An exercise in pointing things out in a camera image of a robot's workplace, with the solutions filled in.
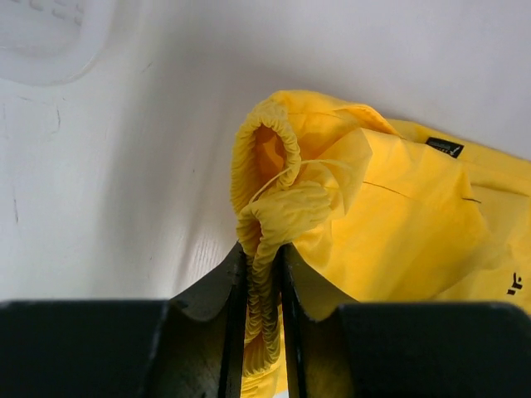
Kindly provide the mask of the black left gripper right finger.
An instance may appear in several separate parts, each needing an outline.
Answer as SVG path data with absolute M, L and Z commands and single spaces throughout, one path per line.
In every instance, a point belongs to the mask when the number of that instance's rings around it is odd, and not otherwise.
M 280 251 L 292 397 L 527 397 L 530 318 L 510 303 L 359 303 Z

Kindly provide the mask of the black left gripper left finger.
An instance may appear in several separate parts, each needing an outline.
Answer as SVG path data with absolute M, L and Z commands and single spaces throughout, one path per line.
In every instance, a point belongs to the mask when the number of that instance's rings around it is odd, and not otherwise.
M 4 397 L 237 397 L 246 258 L 173 298 L 1 304 Z

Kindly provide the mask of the yellow shorts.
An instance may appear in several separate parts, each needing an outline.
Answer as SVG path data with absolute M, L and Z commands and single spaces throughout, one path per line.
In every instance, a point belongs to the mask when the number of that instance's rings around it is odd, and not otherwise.
M 530 306 L 530 164 L 365 104 L 279 91 L 247 115 L 231 160 L 246 255 L 244 397 L 287 388 L 273 261 L 291 243 L 360 301 Z

